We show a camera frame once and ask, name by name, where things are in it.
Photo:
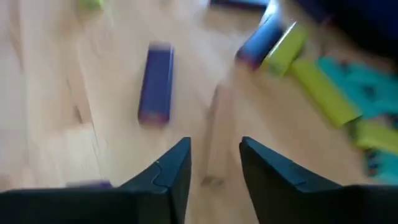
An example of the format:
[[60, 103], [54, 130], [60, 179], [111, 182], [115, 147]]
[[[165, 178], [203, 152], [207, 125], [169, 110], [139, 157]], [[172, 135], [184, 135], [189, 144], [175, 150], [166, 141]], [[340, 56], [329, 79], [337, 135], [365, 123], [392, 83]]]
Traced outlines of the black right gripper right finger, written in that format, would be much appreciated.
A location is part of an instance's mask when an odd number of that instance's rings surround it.
[[340, 184], [244, 136], [239, 143], [244, 180], [260, 224], [327, 224], [315, 196]]

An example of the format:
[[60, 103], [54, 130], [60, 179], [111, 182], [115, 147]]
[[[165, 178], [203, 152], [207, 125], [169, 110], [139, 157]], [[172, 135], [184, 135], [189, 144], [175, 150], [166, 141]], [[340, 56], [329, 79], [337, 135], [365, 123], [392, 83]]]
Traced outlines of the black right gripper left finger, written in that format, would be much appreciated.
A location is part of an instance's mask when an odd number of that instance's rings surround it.
[[192, 173], [191, 138], [184, 137], [119, 188], [133, 192], [134, 224], [184, 224]]

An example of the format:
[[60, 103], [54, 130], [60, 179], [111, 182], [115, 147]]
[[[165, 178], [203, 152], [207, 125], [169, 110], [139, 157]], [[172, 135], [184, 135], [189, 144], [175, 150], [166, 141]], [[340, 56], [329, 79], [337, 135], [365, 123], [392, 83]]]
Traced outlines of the natural wooden block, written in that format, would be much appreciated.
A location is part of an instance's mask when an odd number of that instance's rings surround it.
[[204, 185], [224, 182], [233, 132], [233, 92], [230, 86], [220, 84], [215, 89], [208, 118]]

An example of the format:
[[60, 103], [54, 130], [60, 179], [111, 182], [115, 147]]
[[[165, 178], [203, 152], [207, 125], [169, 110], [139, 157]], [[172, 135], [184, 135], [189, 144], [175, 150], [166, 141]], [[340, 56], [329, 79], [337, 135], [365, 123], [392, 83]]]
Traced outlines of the blue plastic bin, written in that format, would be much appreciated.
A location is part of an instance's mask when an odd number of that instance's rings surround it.
[[398, 61], [398, 0], [295, 0], [317, 22], [329, 21], [360, 47]]

